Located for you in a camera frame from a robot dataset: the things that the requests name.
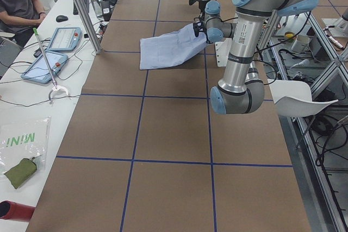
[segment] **man's arm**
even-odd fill
[[[44,10],[44,5],[41,3],[40,0],[32,0],[34,8],[36,10],[36,12],[42,13],[40,15],[40,19],[44,19],[46,17],[46,14],[44,14],[45,10]]]
[[[13,26],[39,26],[44,18],[40,19],[26,19],[18,16],[10,16],[6,11],[0,12],[0,20],[5,24]]]

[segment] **plastic bag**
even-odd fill
[[[24,158],[32,159],[38,171],[45,168],[50,118],[0,126],[0,180]]]

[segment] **white table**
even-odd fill
[[[73,15],[72,10],[72,0],[58,0],[38,28],[40,39],[43,40],[47,37],[51,37],[56,27],[81,27],[83,34],[85,34],[86,30],[83,27],[80,17]],[[55,18],[58,15],[66,15],[69,20],[57,23]],[[93,24],[99,21],[94,13],[92,5],[90,5],[90,17]],[[85,40],[86,39],[82,38],[77,48],[79,48]],[[37,42],[36,37],[33,36],[27,45],[35,42]],[[39,48],[39,46],[34,45],[24,49],[18,55],[15,61],[33,62],[35,60],[33,53],[37,48]],[[83,61],[78,72],[65,81],[56,78],[59,85],[68,88],[70,96],[79,95],[81,93],[82,86],[85,83],[91,68],[94,55],[94,49],[89,41],[77,54],[77,56]],[[61,69],[59,77],[63,79],[68,77],[76,70],[80,63],[80,60],[72,57]],[[23,72],[28,66],[24,65],[25,64],[16,64],[13,68]],[[8,82],[19,79],[21,79],[20,75],[17,72],[9,69],[0,82]],[[28,80],[18,81],[15,83],[0,84],[0,95],[2,96],[3,100],[8,102],[17,104],[33,104],[47,100],[48,93],[52,87],[52,82],[42,85]],[[49,102],[46,102],[40,105],[25,108],[0,101],[0,124],[8,124],[31,119],[43,119],[48,116],[51,117],[45,169],[36,172],[22,187],[17,190],[12,187],[9,180],[0,181],[0,202],[10,200],[22,204],[36,206],[77,102],[78,98],[63,98],[54,100],[52,105],[50,105]],[[28,223],[24,222],[0,220],[1,232],[21,232],[25,231],[27,226]]]

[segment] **light blue cloth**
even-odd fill
[[[203,33],[198,37],[192,24],[179,31],[140,39],[140,69],[156,69],[181,65],[206,46],[207,39]]]

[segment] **tablet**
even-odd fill
[[[67,55],[47,50],[45,53],[48,63],[53,71],[53,75],[58,74],[58,72],[67,62]],[[26,69],[24,73],[21,74],[21,78],[35,81],[40,84],[46,84],[52,80],[42,54],[39,55],[39,57],[30,65],[28,69]]]
[[[58,27],[48,44],[47,50],[56,52],[73,51],[81,39],[81,28],[79,27]]]

